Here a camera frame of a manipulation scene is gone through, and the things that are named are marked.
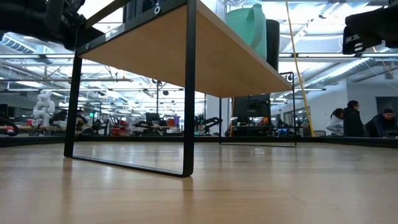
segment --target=white humanoid robot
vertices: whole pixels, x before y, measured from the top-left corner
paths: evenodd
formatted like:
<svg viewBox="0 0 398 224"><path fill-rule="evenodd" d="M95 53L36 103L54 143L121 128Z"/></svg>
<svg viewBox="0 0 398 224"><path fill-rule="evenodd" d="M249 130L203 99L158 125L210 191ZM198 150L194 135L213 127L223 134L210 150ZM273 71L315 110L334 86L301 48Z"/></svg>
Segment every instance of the white humanoid robot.
<svg viewBox="0 0 398 224"><path fill-rule="evenodd" d="M42 90L37 95L37 103L33 108L33 117L35 119L42 118L41 126L48 126L50 120L50 113L55 111L55 103L50 99L51 91Z"/></svg>

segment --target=teal watering can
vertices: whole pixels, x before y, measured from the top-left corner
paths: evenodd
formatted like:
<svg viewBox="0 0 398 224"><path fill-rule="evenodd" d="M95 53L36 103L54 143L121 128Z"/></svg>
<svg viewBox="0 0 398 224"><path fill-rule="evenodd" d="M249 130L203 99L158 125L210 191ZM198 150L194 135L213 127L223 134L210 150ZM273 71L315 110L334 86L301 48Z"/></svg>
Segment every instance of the teal watering can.
<svg viewBox="0 0 398 224"><path fill-rule="evenodd" d="M267 22L260 4L227 13L225 23L264 60L267 60Z"/></svg>

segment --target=yellow cable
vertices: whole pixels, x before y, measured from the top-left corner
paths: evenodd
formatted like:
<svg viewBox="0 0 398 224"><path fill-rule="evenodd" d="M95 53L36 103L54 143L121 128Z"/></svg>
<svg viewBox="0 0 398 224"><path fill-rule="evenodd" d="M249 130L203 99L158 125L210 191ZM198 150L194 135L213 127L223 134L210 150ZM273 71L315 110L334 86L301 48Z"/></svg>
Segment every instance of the yellow cable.
<svg viewBox="0 0 398 224"><path fill-rule="evenodd" d="M234 114L234 103L235 103L235 98L232 98L232 113L231 114ZM231 136L232 136L232 119L229 124L229 137L231 137Z"/></svg>
<svg viewBox="0 0 398 224"><path fill-rule="evenodd" d="M375 47L372 47L372 48L373 48L373 51L375 51L375 53L377 53L376 48L375 48ZM381 61L381 63L383 63L384 68L387 69L388 73L390 73L390 75L391 75L392 77L395 78L395 75L392 73L392 71L390 70L390 68L388 68L388 66L386 65L386 63L384 63L383 60Z"/></svg>
<svg viewBox="0 0 398 224"><path fill-rule="evenodd" d="M313 133L313 128L312 128L312 122L311 122L310 112L308 111L307 97L305 96L303 81L302 81L302 79L301 79L301 74L300 74L300 71L299 71L299 65L298 65L298 63L297 63L296 48L295 48L294 39L293 39L292 23L291 23L291 21L290 21L290 14L289 14L289 4L287 3L287 0L285 0L285 3L286 3L287 19L289 20L290 38L292 39L292 48L293 48L294 63L296 64L296 71L297 71L297 75L298 75L298 80L299 80L299 82L300 82L301 92L302 92L302 95L303 95L305 113L307 114L308 123L310 124L311 137L315 137L315 135L314 135L314 133Z"/></svg>

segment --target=woman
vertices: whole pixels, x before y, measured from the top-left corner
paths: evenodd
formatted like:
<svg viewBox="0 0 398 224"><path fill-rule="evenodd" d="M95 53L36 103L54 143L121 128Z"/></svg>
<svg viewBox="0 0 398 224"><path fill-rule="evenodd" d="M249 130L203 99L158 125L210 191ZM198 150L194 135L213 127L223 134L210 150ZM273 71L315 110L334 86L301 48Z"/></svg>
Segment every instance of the woman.
<svg viewBox="0 0 398 224"><path fill-rule="evenodd" d="M344 109L344 135L347 137L364 137L363 123L359 115L359 103L351 100Z"/></svg>
<svg viewBox="0 0 398 224"><path fill-rule="evenodd" d="M326 129L331 131L331 135L344 135L343 117L344 110L341 108L335 109L334 112L330 115L330 121L326 125Z"/></svg>

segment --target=wooden floor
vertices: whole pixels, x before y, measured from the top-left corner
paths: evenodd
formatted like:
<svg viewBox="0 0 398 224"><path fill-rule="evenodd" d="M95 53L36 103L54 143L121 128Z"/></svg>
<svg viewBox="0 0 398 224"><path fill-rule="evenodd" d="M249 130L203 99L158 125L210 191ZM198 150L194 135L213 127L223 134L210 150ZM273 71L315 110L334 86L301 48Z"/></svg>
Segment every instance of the wooden floor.
<svg viewBox="0 0 398 224"><path fill-rule="evenodd" d="M398 151L197 144L192 178L0 148L0 223L398 223ZM180 169L182 145L79 142L79 155Z"/></svg>

